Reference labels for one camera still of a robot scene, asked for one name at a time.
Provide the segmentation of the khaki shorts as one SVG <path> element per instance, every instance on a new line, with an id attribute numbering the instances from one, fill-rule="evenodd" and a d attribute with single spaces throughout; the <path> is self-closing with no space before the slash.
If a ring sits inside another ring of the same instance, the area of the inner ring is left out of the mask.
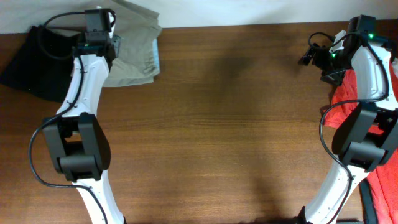
<path id="1" fill-rule="evenodd" d="M 76 11 L 110 8 L 116 13 L 114 33 L 121 38 L 120 50 L 104 87 L 123 87 L 152 83 L 160 73 L 159 57 L 156 56 L 158 36 L 162 28 L 159 13 L 138 6 L 130 1 L 82 1 Z"/>

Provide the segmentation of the red printed t-shirt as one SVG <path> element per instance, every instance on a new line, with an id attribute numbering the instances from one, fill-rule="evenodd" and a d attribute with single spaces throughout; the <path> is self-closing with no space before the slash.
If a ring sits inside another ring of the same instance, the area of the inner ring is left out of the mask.
<path id="1" fill-rule="evenodd" d="M 332 96 L 333 104 L 355 99 L 357 97 L 356 75 L 353 70 L 345 73 L 342 85 L 338 86 Z M 348 103 L 338 106 L 326 115 L 324 125 L 339 128 L 342 122 L 351 114 L 355 104 Z M 397 224 L 397 151 L 389 161 L 376 168 L 366 177 L 369 189 L 363 196 L 372 198 L 370 208 L 366 210 L 369 215 L 374 211 L 380 224 Z"/>

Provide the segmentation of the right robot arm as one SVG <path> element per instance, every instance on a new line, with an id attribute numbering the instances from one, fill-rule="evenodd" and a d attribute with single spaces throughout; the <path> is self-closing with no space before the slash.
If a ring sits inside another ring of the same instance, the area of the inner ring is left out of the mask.
<path id="1" fill-rule="evenodd" d="M 298 64 L 312 64 L 322 71 L 321 80 L 340 86 L 345 73 L 354 70 L 357 97 L 332 104 L 324 113 L 345 104 L 354 110 L 325 150 L 332 167 L 318 195 L 293 219 L 294 223 L 336 223 L 347 199 L 376 167 L 384 165 L 397 148 L 397 100 L 389 70 L 395 43 L 376 34 L 376 18 L 359 15 L 347 30 L 329 35 L 332 45 L 308 42 Z"/>

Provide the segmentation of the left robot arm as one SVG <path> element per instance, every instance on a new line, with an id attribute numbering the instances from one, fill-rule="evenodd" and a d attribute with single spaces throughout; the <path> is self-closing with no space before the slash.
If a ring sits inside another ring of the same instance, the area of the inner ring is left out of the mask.
<path id="1" fill-rule="evenodd" d="M 86 29 L 69 54 L 73 70 L 66 97 L 39 129 L 54 169 L 67 180 L 53 187 L 77 189 L 93 223 L 125 223 L 109 183 L 110 145 L 96 117 L 103 84 L 118 56 L 116 14 L 109 8 L 82 14 Z"/>

